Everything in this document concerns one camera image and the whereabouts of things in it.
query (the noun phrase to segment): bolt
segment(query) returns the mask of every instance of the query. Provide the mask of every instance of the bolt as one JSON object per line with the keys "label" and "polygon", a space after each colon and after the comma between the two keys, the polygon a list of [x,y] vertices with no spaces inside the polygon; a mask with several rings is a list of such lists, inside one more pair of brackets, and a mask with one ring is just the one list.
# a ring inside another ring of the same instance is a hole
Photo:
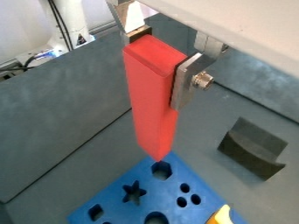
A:
{"label": "bolt", "polygon": [[197,88],[202,88],[207,90],[214,82],[214,78],[207,74],[207,72],[202,72],[193,76],[191,83]]}
{"label": "bolt", "polygon": [[223,45],[221,51],[225,53],[229,49],[230,49],[230,46],[229,45]]}

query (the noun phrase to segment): gray panel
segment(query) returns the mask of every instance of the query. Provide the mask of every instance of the gray panel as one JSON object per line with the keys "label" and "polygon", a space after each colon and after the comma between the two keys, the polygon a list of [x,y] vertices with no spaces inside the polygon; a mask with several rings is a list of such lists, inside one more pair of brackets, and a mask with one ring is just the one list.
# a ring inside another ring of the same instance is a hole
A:
{"label": "gray panel", "polygon": [[68,223],[68,214],[144,156],[126,113],[7,204],[14,223]]}
{"label": "gray panel", "polygon": [[4,205],[0,203],[0,223],[2,224],[14,224],[10,218],[10,215],[6,211]]}
{"label": "gray panel", "polygon": [[118,32],[0,83],[7,202],[130,109]]}
{"label": "gray panel", "polygon": [[299,79],[230,49],[209,72],[227,88],[299,122]]}
{"label": "gray panel", "polygon": [[[278,159],[286,168],[269,181],[218,151],[241,116],[289,142]],[[249,223],[298,221],[298,133],[297,123],[218,85],[207,92],[198,91],[182,110],[172,149]],[[130,112],[7,204],[14,223],[67,224],[74,209],[143,157]]]}

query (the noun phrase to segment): blue shape sorter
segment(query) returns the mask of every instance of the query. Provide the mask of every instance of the blue shape sorter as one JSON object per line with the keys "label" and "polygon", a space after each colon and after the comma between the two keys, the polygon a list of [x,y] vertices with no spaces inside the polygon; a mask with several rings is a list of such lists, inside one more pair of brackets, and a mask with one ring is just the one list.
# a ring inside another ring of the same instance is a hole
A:
{"label": "blue shape sorter", "polygon": [[[147,157],[68,217],[70,224],[205,224],[226,205],[174,153]],[[246,224],[231,209],[234,224]]]}

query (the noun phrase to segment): star-shaped hole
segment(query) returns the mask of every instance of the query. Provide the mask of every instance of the star-shaped hole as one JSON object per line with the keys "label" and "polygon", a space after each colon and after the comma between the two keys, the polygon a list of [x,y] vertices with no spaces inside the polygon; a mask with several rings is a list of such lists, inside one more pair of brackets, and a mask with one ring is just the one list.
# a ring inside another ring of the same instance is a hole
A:
{"label": "star-shaped hole", "polygon": [[139,187],[139,181],[136,180],[132,186],[123,185],[123,189],[126,190],[123,202],[127,203],[131,200],[139,206],[140,197],[146,195],[146,190]]}

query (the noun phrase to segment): circular hole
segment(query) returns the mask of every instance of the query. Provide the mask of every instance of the circular hole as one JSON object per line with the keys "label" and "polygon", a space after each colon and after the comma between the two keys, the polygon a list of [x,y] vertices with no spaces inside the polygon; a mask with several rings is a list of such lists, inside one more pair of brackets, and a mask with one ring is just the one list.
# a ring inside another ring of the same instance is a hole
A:
{"label": "circular hole", "polygon": [[187,184],[182,184],[180,188],[184,193],[187,193],[191,190],[191,188]]}
{"label": "circular hole", "polygon": [[199,205],[202,203],[202,198],[198,194],[194,194],[191,196],[191,202],[193,202],[194,205]]}
{"label": "circular hole", "polygon": [[183,197],[178,198],[176,203],[178,203],[179,207],[186,207],[187,206],[186,198],[183,198]]}
{"label": "circular hole", "polygon": [[152,212],[146,216],[144,224],[170,224],[163,213]]}

